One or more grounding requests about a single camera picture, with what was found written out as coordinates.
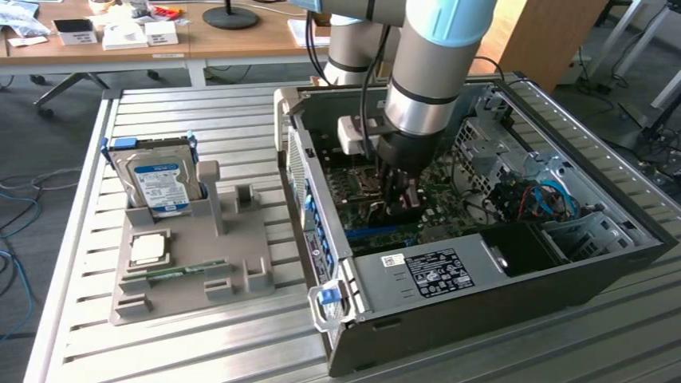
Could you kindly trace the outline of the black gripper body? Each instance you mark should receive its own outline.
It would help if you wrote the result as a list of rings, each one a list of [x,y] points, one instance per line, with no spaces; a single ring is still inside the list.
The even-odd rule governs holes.
[[[406,174],[418,179],[435,157],[441,133],[413,136],[397,131],[381,136],[377,143],[377,156],[387,170]]]

